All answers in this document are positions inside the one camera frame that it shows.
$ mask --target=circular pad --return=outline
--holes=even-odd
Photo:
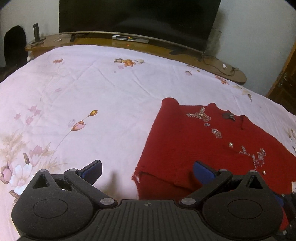
[[[93,216],[93,206],[77,192],[45,187],[22,196],[11,216],[21,236],[60,239],[84,228]]]
[[[267,238],[278,231],[283,212],[272,195],[260,191],[214,195],[204,203],[202,214],[214,230],[230,239]]]
[[[68,205],[63,200],[49,198],[37,202],[33,212],[40,218],[56,218],[63,215],[67,209]]]
[[[238,199],[228,204],[228,211],[237,218],[253,219],[262,213],[262,207],[252,200]]]

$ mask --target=metal screw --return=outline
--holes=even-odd
[[[106,198],[101,199],[100,203],[108,206],[108,205],[112,205],[113,203],[115,203],[115,200],[113,198],[106,197]]]
[[[193,198],[187,197],[183,198],[181,203],[183,203],[184,205],[193,205],[195,203],[195,200]]]

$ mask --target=black cable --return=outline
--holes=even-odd
[[[223,73],[219,68],[217,68],[216,66],[211,65],[211,64],[207,64],[207,63],[205,62],[205,58],[207,58],[207,57],[212,57],[212,58],[214,58],[215,60],[219,60],[219,59],[216,58],[215,56],[212,56],[212,55],[204,55],[204,56],[202,57],[202,60],[203,60],[203,62],[204,62],[206,65],[210,65],[210,66],[216,68],[217,70],[219,70],[222,74],[224,74],[224,75],[226,75],[226,76],[232,77],[232,76],[234,76],[234,74],[235,74],[236,71],[239,71],[239,68],[232,67],[232,70],[231,70],[231,71],[233,71],[233,74],[225,74],[225,73]]]

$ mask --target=wooden shelf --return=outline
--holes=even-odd
[[[25,50],[32,51],[34,57],[36,58],[39,55],[49,50],[52,50],[54,48],[61,47],[61,46],[68,46],[68,45],[99,45],[99,46],[109,46],[109,47],[116,47],[116,48],[125,48],[125,49],[131,49],[131,50],[136,50],[143,53],[156,55],[156,56],[167,58],[167,59],[176,60],[185,64],[189,64],[241,85],[247,81],[247,78],[242,71],[237,70],[233,72],[232,66],[220,60],[217,60],[216,58],[207,57],[202,60],[199,60],[198,57],[192,56],[186,53],[171,55],[170,49],[155,46],[155,45],[145,44],[145,43],[131,42],[131,41],[113,40],[113,39],[97,38],[97,37],[90,38],[90,37],[83,37],[82,35],[80,37],[78,35],[77,38],[74,40],[74,42],[70,42],[70,40],[71,40],[71,34],[61,34],[61,35],[57,34],[57,35],[46,36],[46,39],[44,40],[43,43],[37,46],[32,46],[31,44],[28,44],[25,47]]]

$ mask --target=black fabric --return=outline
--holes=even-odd
[[[26,35],[21,26],[11,28],[4,36],[4,57],[6,66],[18,65],[21,67],[26,64],[28,52],[25,51],[27,44]]]

